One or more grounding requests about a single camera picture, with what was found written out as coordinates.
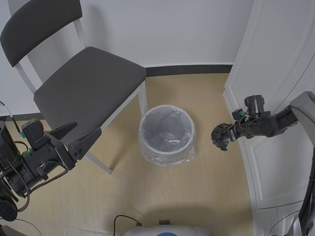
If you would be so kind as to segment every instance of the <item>floor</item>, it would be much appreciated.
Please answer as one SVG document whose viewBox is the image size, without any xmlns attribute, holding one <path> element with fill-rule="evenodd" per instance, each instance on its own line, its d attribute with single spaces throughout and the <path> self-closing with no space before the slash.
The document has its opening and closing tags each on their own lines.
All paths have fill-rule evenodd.
<svg viewBox="0 0 315 236">
<path fill-rule="evenodd" d="M 211 142 L 213 128 L 231 122 L 222 96 L 227 76 L 195 74 L 146 79 L 148 108 L 173 104 L 194 120 L 197 156 L 193 161 L 158 167 L 141 157 L 141 116 L 136 97 L 91 148 L 113 170 L 112 174 L 84 158 L 65 176 L 33 192 L 29 207 L 18 218 L 36 225 L 43 236 L 112 235 L 113 219 L 118 214 L 132 216 L 144 226 L 170 219 L 173 224 L 204 225 L 216 236 L 252 235 L 250 197 L 238 143 L 231 143 L 224 152 Z M 43 124 L 45 130 L 49 129 L 45 121 Z M 13 123 L 7 122 L 7 126 L 18 140 Z M 50 176 L 60 172 L 56 169 Z M 27 235 L 39 235 L 23 221 L 1 223 Z M 117 219 L 116 232 L 134 226 L 133 221 L 121 217 Z"/>
</svg>

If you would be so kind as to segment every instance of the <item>chair leg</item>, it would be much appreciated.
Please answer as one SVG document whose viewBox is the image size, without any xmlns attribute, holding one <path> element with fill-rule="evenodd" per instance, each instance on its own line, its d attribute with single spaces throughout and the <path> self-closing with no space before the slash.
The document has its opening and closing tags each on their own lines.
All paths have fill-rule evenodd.
<svg viewBox="0 0 315 236">
<path fill-rule="evenodd" d="M 95 163 L 98 167 L 104 170 L 106 173 L 111 174 L 112 170 L 108 168 L 104 163 L 98 160 L 90 151 L 85 154 L 86 158 Z"/>
<path fill-rule="evenodd" d="M 148 111 L 145 82 L 142 82 L 140 87 L 141 87 L 141 91 L 138 93 L 138 97 L 139 97 L 139 103 L 140 103 L 141 116 L 144 116 L 144 114 Z"/>
</svg>

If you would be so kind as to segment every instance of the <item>gray chair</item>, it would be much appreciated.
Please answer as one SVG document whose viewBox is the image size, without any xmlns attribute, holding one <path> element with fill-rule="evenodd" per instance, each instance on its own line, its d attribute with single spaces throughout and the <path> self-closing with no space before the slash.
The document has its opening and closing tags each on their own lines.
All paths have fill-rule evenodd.
<svg viewBox="0 0 315 236">
<path fill-rule="evenodd" d="M 8 61 L 17 68 L 34 94 L 34 101 L 50 127 L 54 129 L 77 121 L 78 126 L 62 140 L 66 145 L 95 128 L 104 130 L 136 95 L 139 96 L 141 115 L 147 111 L 145 68 L 88 47 L 81 17 L 80 0 L 31 0 L 10 18 L 0 37 Z M 71 22 L 83 50 L 35 89 L 19 62 L 42 41 Z M 90 152 L 86 157 L 111 173 Z"/>
</svg>

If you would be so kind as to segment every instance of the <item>blue button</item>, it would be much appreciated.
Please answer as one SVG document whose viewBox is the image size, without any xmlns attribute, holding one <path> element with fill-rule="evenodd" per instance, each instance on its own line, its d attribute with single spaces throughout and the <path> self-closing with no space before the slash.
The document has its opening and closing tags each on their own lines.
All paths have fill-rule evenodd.
<svg viewBox="0 0 315 236">
<path fill-rule="evenodd" d="M 162 234 L 159 234 L 158 236 L 177 236 L 177 235 L 172 234 L 172 233 L 162 233 Z"/>
</svg>

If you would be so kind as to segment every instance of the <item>gray upholstered seat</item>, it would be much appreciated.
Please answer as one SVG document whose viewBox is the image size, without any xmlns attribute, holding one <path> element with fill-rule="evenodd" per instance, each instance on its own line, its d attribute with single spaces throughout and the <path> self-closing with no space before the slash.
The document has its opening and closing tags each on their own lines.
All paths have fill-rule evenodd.
<svg viewBox="0 0 315 236">
<path fill-rule="evenodd" d="M 124 58 L 87 47 L 35 92 L 34 101 L 51 128 L 76 121 L 64 144 L 100 127 L 146 79 L 146 70 Z"/>
</svg>

